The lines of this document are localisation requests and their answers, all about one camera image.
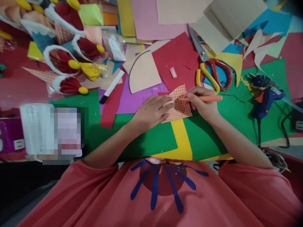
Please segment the white marker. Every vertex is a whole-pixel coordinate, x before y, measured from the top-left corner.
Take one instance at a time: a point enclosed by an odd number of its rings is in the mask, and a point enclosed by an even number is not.
[[[113,89],[115,88],[115,86],[118,84],[119,80],[122,78],[122,76],[124,75],[124,73],[125,73],[124,69],[121,69],[120,72],[117,74],[116,78],[110,84],[109,88],[106,90],[106,92],[102,96],[102,98],[101,98],[101,100],[99,102],[100,104],[104,104],[105,103],[105,101],[107,100],[108,96],[111,94],[111,92],[113,91]]]

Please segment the scissors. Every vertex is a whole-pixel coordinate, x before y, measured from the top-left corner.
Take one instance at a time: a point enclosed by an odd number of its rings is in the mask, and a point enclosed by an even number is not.
[[[188,28],[188,31],[189,31],[192,39],[193,39],[193,43],[195,45],[196,51],[199,53],[199,56],[200,56],[200,59],[201,59],[200,69],[197,70],[197,76],[196,76],[197,85],[201,87],[200,74],[201,74],[201,70],[202,70],[204,75],[210,80],[210,82],[215,87],[216,94],[218,94],[221,90],[227,90],[231,86],[231,83],[232,83],[232,80],[233,80],[233,74],[232,74],[230,68],[224,62],[221,62],[218,59],[210,58],[207,55],[206,50],[203,48],[200,41],[198,40],[198,37],[196,36],[195,32],[189,26],[189,24],[187,24],[187,28]],[[210,75],[210,73],[206,70],[206,68],[204,67],[205,62],[207,62],[207,61],[211,65],[212,71],[214,73],[214,77],[212,77]],[[219,76],[218,76],[218,73],[217,73],[216,65],[221,66],[227,72],[227,75],[228,75],[227,85],[225,87],[223,87],[221,85],[220,81],[219,81]]]

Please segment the orange pen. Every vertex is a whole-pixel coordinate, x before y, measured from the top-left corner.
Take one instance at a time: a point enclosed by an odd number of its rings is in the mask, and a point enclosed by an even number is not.
[[[204,102],[218,102],[222,101],[223,96],[198,96]],[[179,98],[180,101],[189,102],[189,98]]]

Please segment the hand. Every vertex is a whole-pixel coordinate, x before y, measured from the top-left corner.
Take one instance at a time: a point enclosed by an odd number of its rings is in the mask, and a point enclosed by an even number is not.
[[[204,87],[194,87],[185,97],[189,98],[193,109],[197,109],[199,114],[207,121],[215,121],[220,113],[218,111],[217,102],[203,102],[198,96],[213,96],[216,95],[214,90],[209,90]]]
[[[170,103],[162,108],[161,106],[170,100],[172,100],[172,97],[168,96],[148,97],[148,99],[137,110],[128,125],[131,126],[132,129],[136,130],[139,135],[152,129],[168,118],[169,114],[167,112],[173,108],[175,104]]]

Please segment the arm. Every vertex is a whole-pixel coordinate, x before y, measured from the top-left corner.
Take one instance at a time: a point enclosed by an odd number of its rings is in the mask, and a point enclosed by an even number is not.
[[[129,123],[90,153],[83,162],[93,168],[103,169],[112,166],[124,149],[136,137],[166,120],[167,111],[174,103],[161,108],[172,98],[167,96],[150,96],[138,109]]]
[[[187,93],[191,105],[213,127],[228,152],[239,164],[259,168],[273,168],[267,156],[219,113],[216,102],[203,102],[197,96],[216,95],[203,87],[195,87]]]

